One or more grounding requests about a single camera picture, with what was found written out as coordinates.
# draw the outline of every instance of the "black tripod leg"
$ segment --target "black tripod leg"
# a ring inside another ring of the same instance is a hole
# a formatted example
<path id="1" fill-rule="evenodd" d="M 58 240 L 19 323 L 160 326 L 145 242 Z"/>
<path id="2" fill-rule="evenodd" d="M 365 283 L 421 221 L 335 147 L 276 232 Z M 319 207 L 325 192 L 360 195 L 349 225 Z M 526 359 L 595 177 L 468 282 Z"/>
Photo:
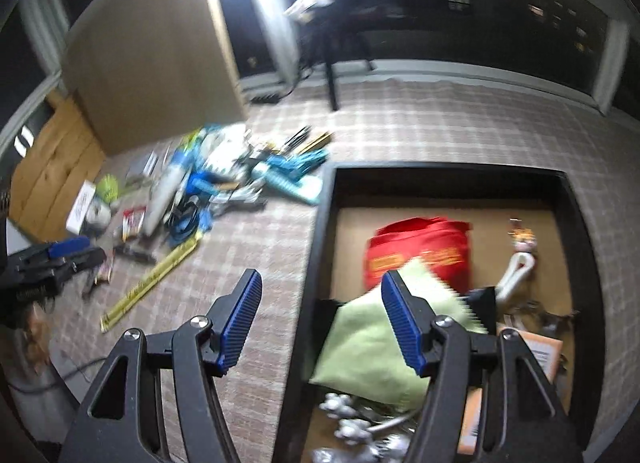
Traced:
<path id="1" fill-rule="evenodd" d="M 334 53 L 331 48 L 331 34 L 326 28 L 322 30 L 322 54 L 326 69 L 326 83 L 329 87 L 329 103 L 331 110 L 338 110 L 338 100 L 335 94 Z"/>
<path id="2" fill-rule="evenodd" d="M 373 71 L 375 67 L 371 58 L 371 46 L 369 46 L 367 39 L 364 38 L 362 33 L 355 33 L 353 39 L 360 48 L 360 56 L 364 57 L 364 61 L 367 63 L 367 69 L 369 72 Z"/>

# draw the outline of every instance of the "blue cable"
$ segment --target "blue cable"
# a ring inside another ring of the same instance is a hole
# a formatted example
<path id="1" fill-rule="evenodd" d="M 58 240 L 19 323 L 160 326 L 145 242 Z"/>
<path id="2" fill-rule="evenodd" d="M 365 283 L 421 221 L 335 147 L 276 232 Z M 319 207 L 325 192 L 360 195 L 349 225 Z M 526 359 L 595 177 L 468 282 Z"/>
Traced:
<path id="1" fill-rule="evenodd" d="M 193 236 L 200 223 L 200 210 L 192 202 L 180 203 L 172 210 L 167 226 L 169 227 L 169 244 L 172 248 L 181 245 Z"/>

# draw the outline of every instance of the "bag of items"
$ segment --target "bag of items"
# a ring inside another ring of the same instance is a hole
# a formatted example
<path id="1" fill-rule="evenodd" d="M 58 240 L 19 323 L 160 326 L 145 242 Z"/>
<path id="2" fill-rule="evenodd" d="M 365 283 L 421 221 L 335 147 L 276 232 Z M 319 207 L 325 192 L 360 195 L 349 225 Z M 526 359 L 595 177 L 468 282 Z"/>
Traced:
<path id="1" fill-rule="evenodd" d="M 380 283 L 386 271 L 398 269 L 417 256 L 444 283 L 461 295 L 470 289 L 469 223 L 444 217 L 411 218 L 380 228 L 369 240 L 364 260 L 368 290 Z"/>

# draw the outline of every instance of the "white bottle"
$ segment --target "white bottle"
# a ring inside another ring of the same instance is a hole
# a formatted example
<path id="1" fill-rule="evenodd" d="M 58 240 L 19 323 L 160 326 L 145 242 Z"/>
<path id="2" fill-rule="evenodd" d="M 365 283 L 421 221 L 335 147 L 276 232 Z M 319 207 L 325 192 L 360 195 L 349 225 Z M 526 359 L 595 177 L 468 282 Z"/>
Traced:
<path id="1" fill-rule="evenodd" d="M 154 186 L 151 199 L 146 206 L 145 220 L 142 223 L 143 236 L 149 237 L 154 233 L 192 163 L 193 154 L 190 152 L 174 152 L 171 162 L 162 172 L 158 184 Z"/>

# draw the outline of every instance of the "light green cloth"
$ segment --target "light green cloth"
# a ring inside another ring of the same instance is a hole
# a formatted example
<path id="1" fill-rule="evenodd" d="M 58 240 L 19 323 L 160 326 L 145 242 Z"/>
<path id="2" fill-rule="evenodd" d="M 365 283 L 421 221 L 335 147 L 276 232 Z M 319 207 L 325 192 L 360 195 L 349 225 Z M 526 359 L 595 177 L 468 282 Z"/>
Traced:
<path id="1" fill-rule="evenodd" d="M 420 258 L 398 272 L 412 295 L 426 299 L 436 315 L 449 315 L 468 331 L 487 332 L 458 293 Z M 429 379 L 404 363 L 380 285 L 338 309 L 310 382 L 401 409 L 421 406 Z"/>

